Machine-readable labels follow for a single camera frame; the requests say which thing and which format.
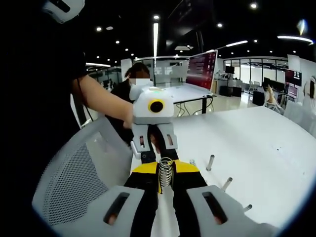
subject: black ceiling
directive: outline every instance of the black ceiling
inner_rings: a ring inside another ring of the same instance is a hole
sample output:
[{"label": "black ceiling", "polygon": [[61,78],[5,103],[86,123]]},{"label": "black ceiling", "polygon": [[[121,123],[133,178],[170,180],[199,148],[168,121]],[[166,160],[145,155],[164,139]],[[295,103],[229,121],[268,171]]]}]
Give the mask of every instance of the black ceiling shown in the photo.
[{"label": "black ceiling", "polygon": [[[200,31],[204,51],[241,40],[249,41],[220,49],[219,54],[223,58],[254,55],[286,57],[295,50],[297,55],[315,61],[314,45],[277,39],[278,35],[299,36],[296,25],[305,19],[309,28],[302,36],[315,40],[316,21],[311,0],[257,0],[256,10],[250,9],[253,1],[248,0],[183,0],[179,5],[180,2],[86,0],[79,17],[63,27],[82,42],[87,60],[92,63],[115,65],[117,61],[118,65],[121,59],[127,57],[153,56],[155,14],[160,16],[158,56],[199,53],[196,32]],[[217,27],[219,22],[223,24],[222,28]],[[96,32],[98,26],[103,28],[102,32]],[[108,26],[114,29],[107,31]],[[172,41],[170,47],[166,47],[167,40]],[[176,46],[188,44],[193,46],[191,51],[180,53],[175,50]]]}]

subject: white desk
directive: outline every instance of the white desk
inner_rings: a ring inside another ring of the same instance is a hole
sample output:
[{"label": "white desk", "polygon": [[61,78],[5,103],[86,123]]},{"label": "white desk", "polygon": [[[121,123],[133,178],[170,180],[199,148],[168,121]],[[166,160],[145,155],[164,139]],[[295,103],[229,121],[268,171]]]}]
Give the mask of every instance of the white desk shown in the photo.
[{"label": "white desk", "polygon": [[[316,139],[287,118],[264,107],[174,119],[180,160],[194,159],[209,185],[221,187],[246,215],[282,227],[302,204],[316,171]],[[205,167],[215,155],[212,171]],[[133,159],[132,168],[140,165]],[[159,195],[152,236],[178,236],[170,187]]]},{"label": "white desk", "polygon": [[202,114],[206,113],[207,99],[215,97],[210,91],[200,90],[189,85],[174,86],[163,90],[171,95],[174,104],[202,100]]}]

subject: black shirt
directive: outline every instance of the black shirt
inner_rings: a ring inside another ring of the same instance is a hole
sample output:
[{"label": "black shirt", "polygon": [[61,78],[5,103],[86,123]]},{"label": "black shirt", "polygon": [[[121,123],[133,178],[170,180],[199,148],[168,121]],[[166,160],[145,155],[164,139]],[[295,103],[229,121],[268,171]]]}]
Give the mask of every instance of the black shirt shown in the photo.
[{"label": "black shirt", "polygon": [[73,80],[85,76],[86,70],[83,51],[75,46],[76,39],[60,32],[63,26],[39,14],[36,21],[19,27],[10,37],[5,72],[6,161],[11,187],[6,193],[14,203],[11,212],[17,218],[22,215],[21,222],[32,230],[36,224],[26,223],[34,217],[31,202],[40,176],[79,130],[70,94]]},{"label": "black shirt", "polygon": [[[130,103],[133,103],[134,101],[131,101],[129,99],[129,92],[130,92],[130,85],[129,80],[125,80],[121,83],[119,83],[117,86],[113,88],[111,91],[112,94],[118,96],[119,98],[128,101]],[[126,142],[128,145],[130,145],[130,142],[133,140],[133,132],[131,129],[126,129],[123,127],[124,122],[120,119],[112,118],[109,116],[106,116],[116,132],[119,134],[121,139]]]}]

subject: metal pin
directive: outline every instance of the metal pin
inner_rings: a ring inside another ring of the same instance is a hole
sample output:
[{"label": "metal pin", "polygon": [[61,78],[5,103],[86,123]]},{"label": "metal pin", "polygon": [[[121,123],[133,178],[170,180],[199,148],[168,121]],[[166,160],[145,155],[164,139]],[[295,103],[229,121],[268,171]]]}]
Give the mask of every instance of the metal pin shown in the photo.
[{"label": "metal pin", "polygon": [[206,167],[207,171],[211,171],[214,158],[215,158],[215,155],[211,155],[211,157],[209,158],[209,162],[208,162],[208,165]]},{"label": "metal pin", "polygon": [[245,207],[245,208],[243,209],[243,211],[244,211],[244,212],[247,212],[247,211],[249,211],[251,208],[252,208],[252,205],[249,204],[247,207]]},{"label": "metal pin", "polygon": [[226,181],[226,183],[223,185],[222,190],[225,192],[226,188],[228,187],[228,185],[232,182],[233,178],[229,177]]}]

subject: table leg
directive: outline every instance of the table leg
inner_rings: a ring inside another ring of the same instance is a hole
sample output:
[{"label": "table leg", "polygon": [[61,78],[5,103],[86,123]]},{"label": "table leg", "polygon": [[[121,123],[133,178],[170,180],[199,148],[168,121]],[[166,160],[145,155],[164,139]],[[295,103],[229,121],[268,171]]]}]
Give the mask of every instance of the table leg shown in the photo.
[{"label": "table leg", "polygon": [[206,114],[206,103],[207,103],[207,98],[202,99],[202,114]]}]

